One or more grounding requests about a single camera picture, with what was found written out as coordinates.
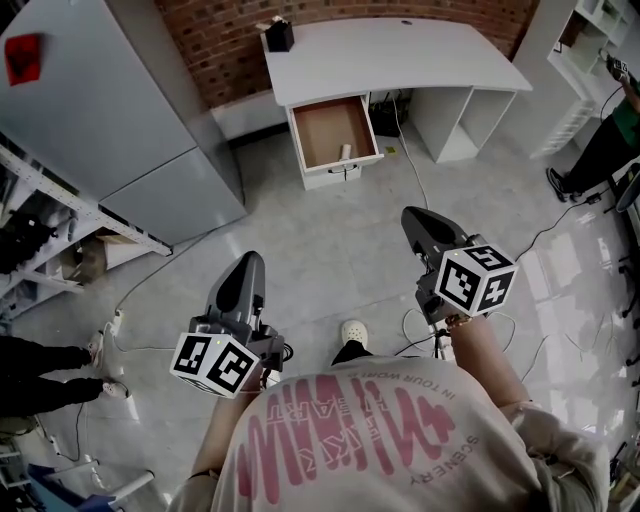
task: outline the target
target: black pants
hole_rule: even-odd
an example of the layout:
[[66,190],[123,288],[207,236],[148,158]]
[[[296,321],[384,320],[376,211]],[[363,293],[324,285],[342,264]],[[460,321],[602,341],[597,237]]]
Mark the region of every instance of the black pants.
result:
[[89,351],[82,348],[43,347],[32,341],[0,336],[0,416],[31,416],[95,400],[102,392],[100,379],[63,383],[39,377],[90,363]]
[[562,180],[567,193],[586,192],[640,155],[624,140],[613,116],[607,117],[589,141],[578,163]]
[[371,352],[367,352],[362,343],[359,341],[349,340],[347,344],[340,349],[338,355],[331,363],[331,366],[338,363],[346,363],[347,361],[352,361],[353,359],[358,359],[359,357],[372,356]]

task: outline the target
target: red brick wall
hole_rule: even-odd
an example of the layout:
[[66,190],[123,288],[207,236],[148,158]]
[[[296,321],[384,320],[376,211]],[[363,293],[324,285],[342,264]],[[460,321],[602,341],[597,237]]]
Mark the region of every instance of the red brick wall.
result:
[[271,88],[256,23],[418,17],[468,23],[511,56],[538,0],[156,0],[205,101],[216,107]]

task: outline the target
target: drawer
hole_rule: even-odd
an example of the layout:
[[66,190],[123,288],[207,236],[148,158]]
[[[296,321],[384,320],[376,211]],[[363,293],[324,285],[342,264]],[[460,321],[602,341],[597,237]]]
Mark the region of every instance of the drawer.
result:
[[[366,96],[351,96],[287,109],[304,174],[339,173],[384,156],[378,151],[366,105]],[[351,145],[351,157],[340,161],[344,144]]]

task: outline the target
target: white desk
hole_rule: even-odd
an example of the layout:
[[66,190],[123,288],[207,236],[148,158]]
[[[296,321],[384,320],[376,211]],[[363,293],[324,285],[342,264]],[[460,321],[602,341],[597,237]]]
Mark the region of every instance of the white desk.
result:
[[[415,89],[411,120],[434,160],[443,162],[473,158],[516,92],[531,90],[469,25],[365,18],[303,25],[293,32],[291,51],[270,53],[265,45],[265,55],[306,188],[344,179],[329,171],[345,167],[351,169],[347,177],[355,178],[363,165],[382,158],[367,112],[370,91]],[[353,158],[338,162],[344,143],[352,144]]]

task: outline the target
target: electrical outlet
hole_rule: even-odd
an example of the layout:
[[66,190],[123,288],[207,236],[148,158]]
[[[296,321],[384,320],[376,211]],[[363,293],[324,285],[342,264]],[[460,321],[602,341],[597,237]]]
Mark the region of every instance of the electrical outlet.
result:
[[116,310],[116,315],[113,317],[111,321],[111,336],[116,338],[118,333],[120,332],[120,327],[122,326],[122,319],[124,318],[124,313],[121,309]]

